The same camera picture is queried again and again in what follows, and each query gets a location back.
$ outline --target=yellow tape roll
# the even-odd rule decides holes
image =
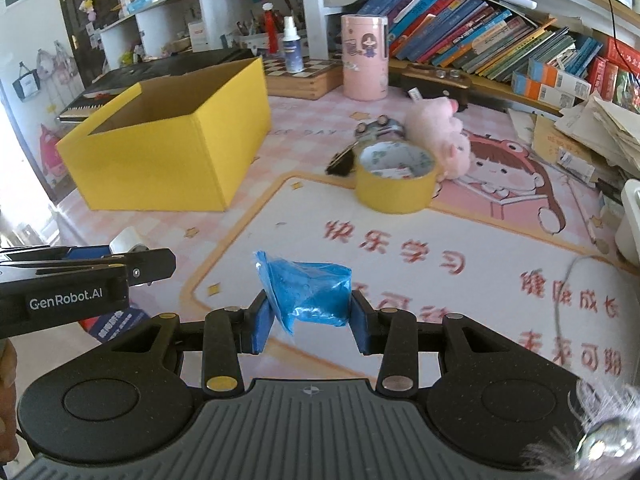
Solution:
[[[401,173],[409,175],[407,169],[413,176],[398,178]],[[437,174],[433,156],[418,146],[397,140],[376,142],[365,146],[356,160],[356,196],[381,213],[415,213],[431,203]]]

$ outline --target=hanging bag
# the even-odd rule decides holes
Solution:
[[[40,91],[40,77],[37,70],[29,70],[23,62],[20,62],[18,76],[18,79],[14,81],[14,90],[20,101],[24,101]]]
[[[66,48],[59,42],[55,41],[56,47],[56,69],[58,72],[58,81],[67,85],[78,75],[78,66],[76,60],[66,52]]]

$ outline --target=pink plush toy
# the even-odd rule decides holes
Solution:
[[[462,133],[462,121],[453,116],[457,111],[453,99],[423,99],[412,104],[404,120],[406,139],[433,153],[448,179],[464,175],[471,165],[469,139]]]

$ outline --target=small toy car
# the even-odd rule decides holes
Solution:
[[[404,139],[404,126],[395,119],[380,115],[372,123],[360,123],[356,126],[355,137],[358,142],[369,142],[392,134],[395,138]]]

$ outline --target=wall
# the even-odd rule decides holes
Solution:
[[[18,77],[19,63],[23,61],[34,70],[39,49],[55,56],[55,41],[71,53],[59,0],[20,0],[9,7],[0,0],[0,81],[28,149],[60,200],[73,189],[73,183],[66,169],[57,164],[56,152],[52,149],[55,137],[63,136],[68,130],[56,117],[82,91],[82,82],[75,76],[65,83],[64,74],[56,72],[42,82],[38,94],[24,102],[12,87]]]

